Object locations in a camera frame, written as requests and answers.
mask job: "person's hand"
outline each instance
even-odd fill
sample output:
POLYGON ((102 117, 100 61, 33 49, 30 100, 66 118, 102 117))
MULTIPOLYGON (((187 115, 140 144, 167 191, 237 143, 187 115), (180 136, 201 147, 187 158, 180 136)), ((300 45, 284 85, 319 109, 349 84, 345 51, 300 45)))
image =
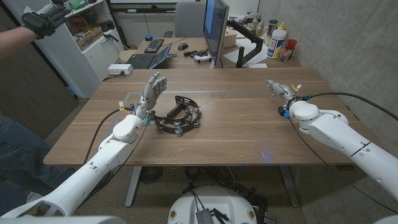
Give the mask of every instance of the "person's hand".
POLYGON ((55 29, 65 22, 64 16, 71 10, 55 4, 48 4, 38 12, 30 10, 29 7, 26 7, 24 12, 23 26, 35 32, 39 36, 38 39, 43 39, 46 35, 50 36, 55 33, 55 29))

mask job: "office chair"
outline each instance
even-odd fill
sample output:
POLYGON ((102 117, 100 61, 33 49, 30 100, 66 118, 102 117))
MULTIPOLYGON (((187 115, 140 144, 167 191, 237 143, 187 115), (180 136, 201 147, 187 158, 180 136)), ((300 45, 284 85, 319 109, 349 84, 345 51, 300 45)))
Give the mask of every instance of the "office chair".
MULTIPOLYGON (((178 2, 175 5, 175 37, 203 37, 206 1, 178 2)), ((163 38, 169 38, 173 31, 167 31, 163 38)))

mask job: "person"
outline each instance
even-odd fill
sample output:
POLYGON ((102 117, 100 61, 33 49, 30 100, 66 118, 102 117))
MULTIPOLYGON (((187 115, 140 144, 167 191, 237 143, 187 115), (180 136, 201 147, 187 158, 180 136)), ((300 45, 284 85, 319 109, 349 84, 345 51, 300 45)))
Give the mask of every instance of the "person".
MULTIPOLYGON (((35 39, 52 35, 68 13, 54 4, 25 13, 22 27, 0 33, 0 58, 17 53, 35 39)), ((6 180, 46 195, 74 173, 72 167, 46 166, 43 159, 50 149, 36 134, 0 111, 0 216, 26 203, 26 196, 21 197, 23 191, 6 180)))

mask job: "game controller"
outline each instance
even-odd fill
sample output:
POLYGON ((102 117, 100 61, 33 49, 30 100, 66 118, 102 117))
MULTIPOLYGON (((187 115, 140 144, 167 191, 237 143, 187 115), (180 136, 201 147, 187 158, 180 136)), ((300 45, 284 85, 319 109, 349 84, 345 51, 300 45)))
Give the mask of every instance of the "game controller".
POLYGON ((196 55, 196 56, 194 56, 193 59, 195 59, 195 61, 197 61, 198 63, 200 63, 200 62, 206 62, 206 61, 211 62, 211 55, 208 54, 207 56, 202 56, 202 57, 199 56, 199 55, 196 55))

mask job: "monitor arm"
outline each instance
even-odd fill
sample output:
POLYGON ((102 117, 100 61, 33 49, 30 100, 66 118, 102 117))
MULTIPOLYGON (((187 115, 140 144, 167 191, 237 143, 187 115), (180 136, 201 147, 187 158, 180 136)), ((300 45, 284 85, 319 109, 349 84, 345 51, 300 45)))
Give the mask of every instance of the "monitor arm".
POLYGON ((238 55, 238 61, 236 62, 236 68, 242 68, 245 63, 247 63, 250 59, 252 59, 254 56, 256 56, 258 53, 261 52, 263 40, 256 34, 253 34, 246 27, 236 22, 235 20, 230 19, 226 23, 226 25, 231 26, 236 31, 240 32, 243 36, 245 36, 247 39, 249 39, 252 43, 256 44, 256 48, 250 51, 244 57, 243 57, 244 47, 239 48, 239 55, 238 55))

